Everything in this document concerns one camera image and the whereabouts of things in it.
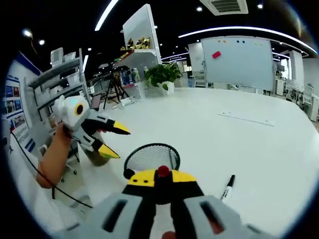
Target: white plant pot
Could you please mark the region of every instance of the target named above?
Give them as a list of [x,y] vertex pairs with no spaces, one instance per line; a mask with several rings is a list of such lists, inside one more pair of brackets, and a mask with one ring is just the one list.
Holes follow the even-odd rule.
[[[167,84],[168,90],[164,90],[163,84]],[[169,96],[169,95],[174,94],[175,86],[174,86],[174,83],[172,83],[170,81],[163,82],[162,84],[160,84],[159,87],[161,88],[162,93],[163,93],[164,96]]]

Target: metal shelf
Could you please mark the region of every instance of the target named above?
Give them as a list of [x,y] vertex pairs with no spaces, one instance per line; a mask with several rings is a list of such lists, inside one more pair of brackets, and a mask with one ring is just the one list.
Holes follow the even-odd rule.
[[46,106],[49,106],[51,103],[53,103],[57,98],[59,98],[60,96],[64,95],[65,97],[67,97],[67,94],[70,94],[70,93],[73,93],[73,92],[76,92],[78,90],[80,90],[80,88],[82,88],[83,84],[82,82],[75,85],[75,86],[70,86],[70,87],[67,87],[65,89],[63,89],[62,91],[59,91],[56,95],[54,95],[52,98],[50,98],[49,100],[47,100],[46,102],[40,104],[38,107],[37,107],[37,110],[39,111],[40,109],[46,107]]
[[47,70],[46,72],[43,72],[38,78],[36,78],[34,81],[30,82],[27,86],[30,86],[32,88],[37,88],[46,81],[52,79],[55,76],[58,76],[62,74],[63,72],[66,72],[72,68],[80,66],[80,57],[77,57],[75,59],[72,59],[67,62],[63,62],[62,64],[55,66],[51,68],[50,70]]
[[137,49],[127,57],[113,65],[114,67],[127,66],[129,68],[138,67],[150,61],[156,61],[156,52],[152,49]]

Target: ceiling light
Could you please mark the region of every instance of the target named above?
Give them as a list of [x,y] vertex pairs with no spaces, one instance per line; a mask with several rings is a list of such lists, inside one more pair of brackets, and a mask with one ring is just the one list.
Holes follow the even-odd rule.
[[175,60],[172,60],[172,61],[170,61],[170,62],[174,62],[174,61],[181,61],[181,60],[186,60],[186,57],[185,57],[185,58],[175,59]]
[[105,19],[107,18],[107,16],[109,15],[109,13],[111,12],[111,10],[114,8],[115,4],[117,4],[119,0],[111,0],[111,2],[109,3],[109,5],[106,7],[104,13],[102,14],[98,24],[95,27],[95,31],[98,31],[101,29],[102,24],[104,23]]
[[162,58],[162,60],[165,60],[165,59],[168,59],[168,58],[172,58],[172,57],[175,57],[175,56],[182,56],[182,55],[186,55],[186,54],[189,54],[189,52],[186,52],[186,53],[181,53],[181,54],[178,54],[178,55],[174,55],[174,56],[168,56],[168,57],[164,57],[164,58]]
[[86,67],[86,63],[88,62],[88,58],[89,58],[89,55],[86,55],[86,56],[84,57],[83,72],[85,71],[85,67]]
[[32,37],[32,32],[29,29],[25,29],[22,32],[27,37]]
[[287,34],[284,34],[284,33],[281,33],[281,32],[278,32],[278,31],[274,31],[274,30],[269,30],[269,29],[265,29],[265,28],[259,28],[259,27],[252,27],[252,26],[224,26],[224,27],[215,27],[215,28],[209,28],[209,29],[204,29],[204,30],[200,30],[200,31],[194,31],[194,32],[190,32],[190,33],[187,33],[187,34],[184,34],[184,35],[181,35],[179,36],[179,38],[182,38],[182,37],[186,37],[186,36],[190,36],[190,35],[194,35],[194,34],[198,34],[198,33],[202,33],[202,32],[207,32],[207,31],[217,31],[217,30],[230,30],[230,29],[244,29],[244,30],[257,30],[257,31],[264,31],[264,32],[269,32],[269,33],[273,33],[273,34],[276,34],[276,35],[280,35],[280,36],[283,36],[283,37],[286,37],[290,40],[293,40],[305,47],[307,47],[308,49],[310,49],[311,51],[313,51],[315,54],[318,54],[316,52],[316,50],[314,50],[311,46],[305,44],[304,42],[292,37],[292,36],[289,36]]
[[277,55],[277,56],[283,56],[283,57],[286,57],[286,58],[290,59],[289,56],[285,56],[283,54],[279,54],[279,53],[276,53],[276,52],[272,52],[272,54]]

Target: white floor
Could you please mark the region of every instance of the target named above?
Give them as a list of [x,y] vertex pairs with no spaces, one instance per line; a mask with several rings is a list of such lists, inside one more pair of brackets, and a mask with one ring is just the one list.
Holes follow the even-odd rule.
[[[282,97],[282,96],[271,95],[271,97],[276,97],[276,98],[286,100],[286,97]],[[314,124],[315,128],[319,132],[319,122],[312,122],[312,123]],[[60,182],[58,184],[58,188],[60,188],[61,190],[63,190],[67,194],[73,196],[73,194],[78,189],[80,189],[81,187],[83,187],[85,185],[83,182],[80,163],[77,160],[73,160],[71,163],[71,166],[77,171],[77,175],[74,175],[73,171],[71,171],[69,168],[66,167],[65,172],[64,172],[64,180],[65,181]],[[70,202],[72,201],[67,196],[63,195],[61,192],[59,192],[57,190],[55,190],[55,199],[60,200],[62,203],[64,203],[67,206],[69,206]],[[86,203],[90,206],[92,205],[90,200],[85,200],[84,203]],[[89,210],[89,208],[87,208],[85,206],[79,206],[77,211],[79,211],[80,214],[83,214],[82,217],[84,218],[85,213],[87,213],[88,210]]]

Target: round wire mesh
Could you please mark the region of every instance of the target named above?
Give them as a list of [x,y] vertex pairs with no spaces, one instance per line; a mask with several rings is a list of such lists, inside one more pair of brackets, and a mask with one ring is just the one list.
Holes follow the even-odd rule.
[[151,143],[134,150],[124,163],[124,170],[144,171],[158,169],[165,165],[170,170],[179,169],[179,154],[172,146],[164,143]]

